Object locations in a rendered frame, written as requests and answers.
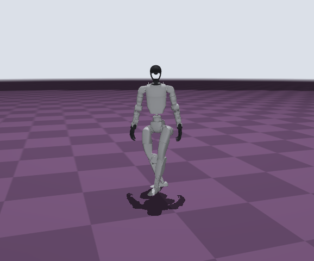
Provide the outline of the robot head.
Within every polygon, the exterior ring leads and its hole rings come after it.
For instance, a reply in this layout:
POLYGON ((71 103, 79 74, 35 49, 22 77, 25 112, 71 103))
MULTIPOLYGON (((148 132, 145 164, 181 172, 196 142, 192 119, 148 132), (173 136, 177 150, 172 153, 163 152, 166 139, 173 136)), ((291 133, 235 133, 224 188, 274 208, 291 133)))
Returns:
POLYGON ((154 66, 152 66, 151 68, 150 68, 150 76, 151 76, 151 78, 152 78, 152 80, 153 80, 153 83, 154 84, 151 84, 151 85, 160 85, 160 84, 158 84, 158 82, 159 82, 159 79, 160 79, 160 77, 161 77, 161 67, 160 66, 158 66, 158 65, 154 65, 154 66), (159 76, 159 78, 158 79, 154 79, 153 77, 152 77, 152 73, 153 74, 160 74, 160 76, 159 76))

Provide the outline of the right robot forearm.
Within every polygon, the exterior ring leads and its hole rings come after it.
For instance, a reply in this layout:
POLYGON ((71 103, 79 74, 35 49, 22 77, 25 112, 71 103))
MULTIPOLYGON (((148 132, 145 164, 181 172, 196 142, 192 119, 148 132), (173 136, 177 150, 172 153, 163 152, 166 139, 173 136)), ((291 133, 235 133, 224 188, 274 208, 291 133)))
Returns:
MULTIPOLYGON (((136 105, 135 105, 136 107, 136 105)), ((133 116, 133 121, 131 123, 131 126, 133 127, 133 125, 136 125, 138 124, 138 121, 139 121, 139 116, 140 116, 140 113, 139 111, 135 111, 135 108, 134 108, 134 116, 133 116)))

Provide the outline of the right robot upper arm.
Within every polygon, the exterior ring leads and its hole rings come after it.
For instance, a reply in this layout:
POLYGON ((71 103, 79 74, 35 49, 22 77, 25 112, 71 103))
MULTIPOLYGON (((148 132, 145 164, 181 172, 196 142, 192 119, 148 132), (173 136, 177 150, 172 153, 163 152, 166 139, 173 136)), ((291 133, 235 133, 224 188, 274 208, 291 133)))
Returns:
POLYGON ((135 107, 135 111, 141 111, 142 110, 142 101, 143 101, 143 97, 144 97, 144 93, 146 92, 146 86, 141 86, 138 89, 137 92, 137 99, 136 99, 136 107, 135 107))

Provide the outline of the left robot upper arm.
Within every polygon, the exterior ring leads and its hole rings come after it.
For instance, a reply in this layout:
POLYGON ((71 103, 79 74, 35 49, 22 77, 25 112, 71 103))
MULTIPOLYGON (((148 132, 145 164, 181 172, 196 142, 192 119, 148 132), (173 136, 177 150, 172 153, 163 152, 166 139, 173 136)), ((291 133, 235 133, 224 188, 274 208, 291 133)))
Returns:
POLYGON ((172 86, 166 85, 167 92, 170 93, 169 98, 171 101, 171 109, 172 111, 179 110, 179 105, 177 104, 177 98, 175 95, 174 88, 172 86))

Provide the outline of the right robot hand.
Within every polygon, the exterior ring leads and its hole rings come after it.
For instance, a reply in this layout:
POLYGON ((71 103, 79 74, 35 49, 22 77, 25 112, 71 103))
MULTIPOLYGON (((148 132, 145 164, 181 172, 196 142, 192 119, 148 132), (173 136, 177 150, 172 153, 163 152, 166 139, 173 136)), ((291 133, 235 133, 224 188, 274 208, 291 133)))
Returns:
POLYGON ((131 137, 132 140, 135 141, 136 138, 135 138, 135 135, 134 135, 134 130, 136 129, 136 125, 133 125, 133 127, 131 126, 130 128, 131 128, 131 130, 130 130, 130 137, 131 137))

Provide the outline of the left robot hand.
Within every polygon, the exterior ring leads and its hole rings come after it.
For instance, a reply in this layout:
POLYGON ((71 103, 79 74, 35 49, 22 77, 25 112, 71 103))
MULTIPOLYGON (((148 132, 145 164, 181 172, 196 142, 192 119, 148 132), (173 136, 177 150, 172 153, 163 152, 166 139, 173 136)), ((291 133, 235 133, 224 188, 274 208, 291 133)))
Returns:
POLYGON ((181 126, 181 124, 178 124, 178 136, 176 137, 177 139, 176 139, 176 141, 179 141, 180 139, 181 139, 181 135, 182 135, 182 126, 181 126))

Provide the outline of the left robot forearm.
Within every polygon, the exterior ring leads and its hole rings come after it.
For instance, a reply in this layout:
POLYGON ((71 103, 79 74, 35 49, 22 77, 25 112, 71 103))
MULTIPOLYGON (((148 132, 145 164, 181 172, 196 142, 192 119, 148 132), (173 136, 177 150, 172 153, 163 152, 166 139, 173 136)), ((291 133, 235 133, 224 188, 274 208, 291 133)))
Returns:
POLYGON ((178 127, 178 124, 181 124, 182 126, 182 123, 181 123, 181 116, 180 116, 180 109, 177 110, 177 111, 174 111, 174 117, 175 117, 175 121, 176 121, 176 125, 178 127))

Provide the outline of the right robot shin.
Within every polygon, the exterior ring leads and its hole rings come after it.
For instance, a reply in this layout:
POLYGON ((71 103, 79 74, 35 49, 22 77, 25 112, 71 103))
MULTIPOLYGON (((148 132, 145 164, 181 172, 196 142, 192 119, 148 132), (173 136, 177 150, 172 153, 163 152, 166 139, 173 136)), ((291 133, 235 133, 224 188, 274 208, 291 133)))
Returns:
MULTIPOLYGON (((151 165, 151 167, 152 167, 152 169, 153 169, 153 171, 154 171, 154 173, 155 173, 155 167, 156 167, 156 163, 152 163, 152 162, 150 162, 150 165, 151 165)), ((163 184, 164 183, 164 180, 163 180, 163 177, 161 177, 161 179, 160 179, 161 181, 162 181, 162 183, 161 184, 163 184)))

